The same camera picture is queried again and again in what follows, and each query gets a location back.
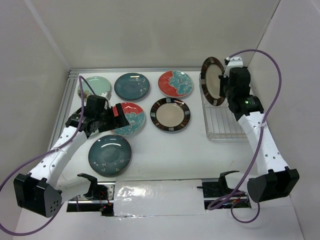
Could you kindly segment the black rimmed beige plate front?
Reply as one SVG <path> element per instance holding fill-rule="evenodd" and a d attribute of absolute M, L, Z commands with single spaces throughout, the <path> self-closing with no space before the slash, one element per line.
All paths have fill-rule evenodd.
<path fill-rule="evenodd" d="M 219 76 L 224 73 L 221 62 L 213 57 L 208 57 L 202 64 L 200 71 L 200 85 L 206 100 L 212 106 L 220 106 L 225 97 L 220 96 Z"/>

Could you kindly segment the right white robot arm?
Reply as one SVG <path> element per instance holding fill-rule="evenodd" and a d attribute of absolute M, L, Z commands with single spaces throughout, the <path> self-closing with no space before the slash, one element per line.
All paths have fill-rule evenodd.
<path fill-rule="evenodd" d="M 245 67 L 233 67 L 220 76 L 221 93 L 254 151 L 257 176 L 246 179 L 246 189 L 255 203 L 287 197 L 300 175 L 281 156 L 266 123 L 266 113 L 257 96 L 250 94 L 251 75 Z"/>

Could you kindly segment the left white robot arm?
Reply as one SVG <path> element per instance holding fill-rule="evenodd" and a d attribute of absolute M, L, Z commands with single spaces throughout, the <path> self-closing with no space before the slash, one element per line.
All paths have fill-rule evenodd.
<path fill-rule="evenodd" d="M 98 180 L 86 173 L 58 183 L 58 180 L 76 151 L 92 133 L 100 133 L 129 125 L 120 103 L 106 106 L 108 100 L 90 95 L 67 120 L 62 134 L 51 150 L 28 173 L 18 174 L 14 181 L 17 205 L 23 209 L 50 218 L 64 202 L 79 195 L 92 200 L 99 193 Z"/>

